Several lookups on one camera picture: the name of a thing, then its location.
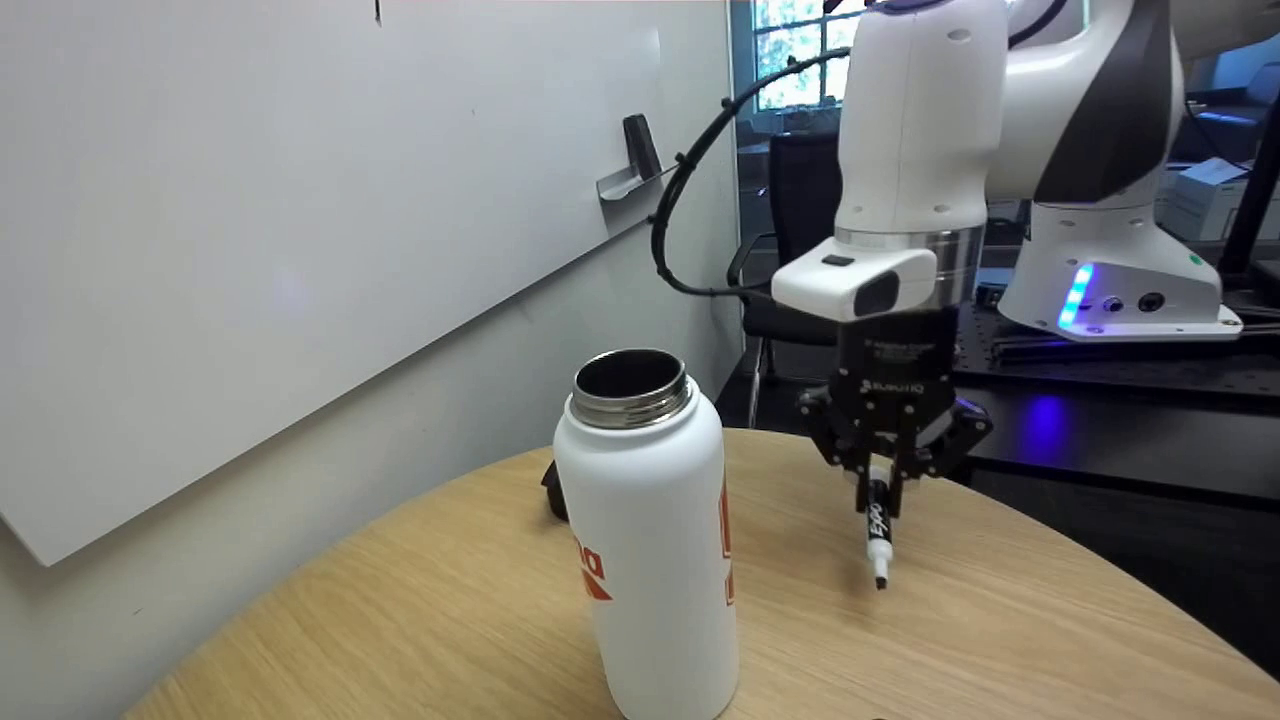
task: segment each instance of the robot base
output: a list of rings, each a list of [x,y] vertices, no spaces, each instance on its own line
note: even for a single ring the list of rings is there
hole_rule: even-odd
[[[1218,269],[1149,218],[1035,209],[1002,316],[1075,345],[1237,341]]]

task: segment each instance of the white bottle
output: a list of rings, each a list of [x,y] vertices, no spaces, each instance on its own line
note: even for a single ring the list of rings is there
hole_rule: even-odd
[[[608,354],[555,425],[608,694],[630,720],[711,720],[738,690],[723,427],[681,361]]]

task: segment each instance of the white panel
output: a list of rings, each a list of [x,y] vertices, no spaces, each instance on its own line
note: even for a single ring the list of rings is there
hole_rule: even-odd
[[[0,515],[55,565],[600,243],[661,54],[661,5],[0,5]]]

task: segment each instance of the round table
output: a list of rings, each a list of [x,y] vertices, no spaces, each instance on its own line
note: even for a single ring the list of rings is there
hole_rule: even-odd
[[[1253,661],[1059,533],[907,484],[893,587],[799,436],[728,432],[741,690],[728,716],[1280,716]],[[133,716],[616,716],[548,452],[340,542]]]

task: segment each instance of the bottle opening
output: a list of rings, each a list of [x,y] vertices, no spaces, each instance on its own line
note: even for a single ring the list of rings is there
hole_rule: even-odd
[[[630,348],[575,371],[571,417],[591,427],[646,427],[688,410],[685,363],[670,354]]]

